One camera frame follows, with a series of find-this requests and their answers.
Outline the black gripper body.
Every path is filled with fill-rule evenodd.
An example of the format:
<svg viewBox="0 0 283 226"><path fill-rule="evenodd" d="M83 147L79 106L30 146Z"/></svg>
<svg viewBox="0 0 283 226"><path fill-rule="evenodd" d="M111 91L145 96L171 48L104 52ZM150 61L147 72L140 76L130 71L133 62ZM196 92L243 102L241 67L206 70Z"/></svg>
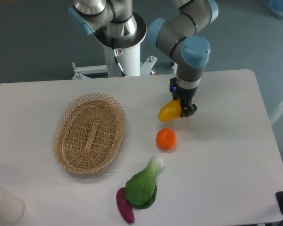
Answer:
<svg viewBox="0 0 283 226"><path fill-rule="evenodd" d="M172 93L172 100L179 99L180 101L191 101L194 97L197 88L199 86L200 79L196 81L185 81L181 79L176 79L177 90Z"/></svg>

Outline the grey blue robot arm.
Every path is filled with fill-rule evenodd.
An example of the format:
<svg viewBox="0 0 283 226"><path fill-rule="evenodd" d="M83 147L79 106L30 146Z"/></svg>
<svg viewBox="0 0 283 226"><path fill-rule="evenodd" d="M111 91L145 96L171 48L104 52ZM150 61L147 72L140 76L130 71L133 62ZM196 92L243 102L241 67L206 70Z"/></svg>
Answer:
<svg viewBox="0 0 283 226"><path fill-rule="evenodd" d="M75 0L68 13L84 34L94 34L102 45L109 77L149 74L140 60L141 43L148 39L177 66L169 90L177 101L178 115L189 117L197 107L192 102L209 60L210 43L198 33L218 16L213 0L177 0L179 15L167 21L155 19L146 25L133 11L130 0Z"/></svg>

